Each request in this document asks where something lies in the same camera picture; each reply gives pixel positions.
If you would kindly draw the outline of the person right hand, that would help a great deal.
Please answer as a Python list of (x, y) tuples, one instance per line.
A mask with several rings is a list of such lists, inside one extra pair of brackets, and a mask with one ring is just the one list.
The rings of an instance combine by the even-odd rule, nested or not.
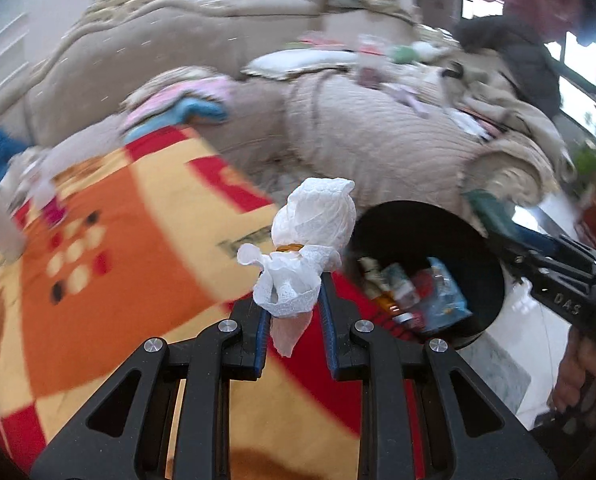
[[(593, 375), (596, 379), (596, 342), (571, 326), (555, 387), (549, 396), (549, 406), (560, 413), (577, 406), (581, 401), (587, 374)], [(584, 420), (587, 426), (596, 428), (596, 401)]]

